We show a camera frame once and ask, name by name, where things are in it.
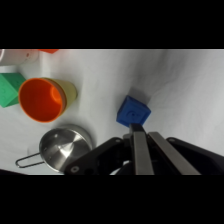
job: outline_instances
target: orange cup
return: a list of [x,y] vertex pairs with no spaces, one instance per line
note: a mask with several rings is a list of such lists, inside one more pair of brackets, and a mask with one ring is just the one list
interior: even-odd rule
[[66,96],[62,88],[47,79],[29,79],[19,90],[19,103],[33,120],[48,123],[56,120],[66,108]]
[[56,51],[58,51],[59,49],[38,49],[39,51],[44,51],[50,54],[55,53]]

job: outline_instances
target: small cooking pot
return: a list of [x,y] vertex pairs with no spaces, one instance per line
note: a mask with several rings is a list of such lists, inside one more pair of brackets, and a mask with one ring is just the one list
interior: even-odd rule
[[[89,134],[76,125],[65,125],[46,133],[40,141],[40,152],[16,161],[19,168],[27,168],[46,163],[52,170],[64,173],[66,167],[92,150]],[[19,165],[20,161],[40,155],[43,162]]]

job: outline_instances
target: metal saucepan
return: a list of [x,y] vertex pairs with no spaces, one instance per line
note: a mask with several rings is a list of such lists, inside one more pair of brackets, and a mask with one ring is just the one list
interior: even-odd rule
[[[40,141],[40,153],[19,159],[16,165],[19,168],[46,163],[52,170],[64,173],[66,167],[92,150],[92,141],[89,134],[76,125],[65,125],[46,133]],[[43,162],[20,166],[19,162],[40,155]]]

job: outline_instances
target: green block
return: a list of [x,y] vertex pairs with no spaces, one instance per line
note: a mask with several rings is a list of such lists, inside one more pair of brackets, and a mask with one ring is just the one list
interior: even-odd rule
[[19,88],[25,81],[20,73],[0,73],[0,105],[3,108],[19,103]]

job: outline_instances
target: blue cube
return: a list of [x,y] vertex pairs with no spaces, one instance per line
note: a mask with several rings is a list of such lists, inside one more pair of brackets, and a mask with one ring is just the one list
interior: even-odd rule
[[151,110],[145,104],[127,96],[118,111],[117,122],[128,128],[132,123],[143,125],[150,114]]

